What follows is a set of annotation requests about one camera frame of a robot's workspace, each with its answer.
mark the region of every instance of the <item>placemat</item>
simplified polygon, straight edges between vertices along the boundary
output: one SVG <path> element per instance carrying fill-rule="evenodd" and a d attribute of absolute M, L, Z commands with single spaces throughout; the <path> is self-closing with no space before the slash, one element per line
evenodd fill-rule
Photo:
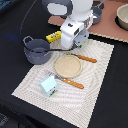
<path fill-rule="evenodd" d="M 62 48 L 60 39 L 50 43 L 50 46 L 51 48 Z M 87 128 L 113 48 L 114 46 L 112 45 L 87 39 L 82 48 L 71 51 L 71 53 L 77 55 L 97 59 L 97 63 L 81 60 L 83 64 L 82 73 L 72 79 L 83 84 L 84 89 L 78 89 L 56 80 L 59 89 L 54 95 L 48 98 L 42 93 L 40 82 L 46 77 L 44 69 L 55 73 L 55 61 L 66 54 L 66 52 L 52 52 L 51 58 L 47 63 L 35 65 L 30 69 L 12 95 L 79 128 Z"/>

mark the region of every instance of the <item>black table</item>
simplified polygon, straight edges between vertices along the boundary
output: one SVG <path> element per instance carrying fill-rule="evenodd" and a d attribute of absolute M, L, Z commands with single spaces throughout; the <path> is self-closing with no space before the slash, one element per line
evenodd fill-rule
<path fill-rule="evenodd" d="M 33 66 L 23 52 L 21 38 L 45 39 L 59 27 L 47 23 L 50 15 L 38 0 L 21 22 L 34 0 L 21 1 L 0 15 L 0 104 L 28 115 L 51 128 L 75 128 L 74 125 L 43 111 L 11 94 Z M 88 128 L 128 127 L 128 44 L 90 35 L 90 39 L 114 45 L 114 50 Z"/>

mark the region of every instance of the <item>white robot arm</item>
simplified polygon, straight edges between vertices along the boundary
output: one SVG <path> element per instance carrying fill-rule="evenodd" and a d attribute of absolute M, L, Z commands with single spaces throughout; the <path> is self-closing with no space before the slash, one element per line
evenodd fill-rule
<path fill-rule="evenodd" d="M 43 7 L 52 15 L 67 16 L 60 30 L 64 48 L 80 46 L 89 36 L 93 23 L 93 0 L 42 0 Z"/>

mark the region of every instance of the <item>woven placemat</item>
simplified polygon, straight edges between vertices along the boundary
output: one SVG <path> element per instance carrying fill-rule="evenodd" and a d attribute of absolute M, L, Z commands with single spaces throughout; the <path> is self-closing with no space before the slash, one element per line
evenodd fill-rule
<path fill-rule="evenodd" d="M 50 44 L 51 48 L 62 48 L 60 39 Z M 97 59 L 97 63 L 81 60 L 82 73 L 72 80 L 84 85 L 78 89 L 60 80 L 56 80 L 59 90 L 47 98 L 41 91 L 40 82 L 47 76 L 44 69 L 55 73 L 55 61 L 66 54 L 65 52 L 52 52 L 50 60 L 43 65 L 35 65 L 27 73 L 23 81 L 12 95 L 33 104 L 63 120 L 79 127 L 87 128 L 102 81 L 112 54 L 114 46 L 87 39 L 82 48 L 71 53 Z"/>

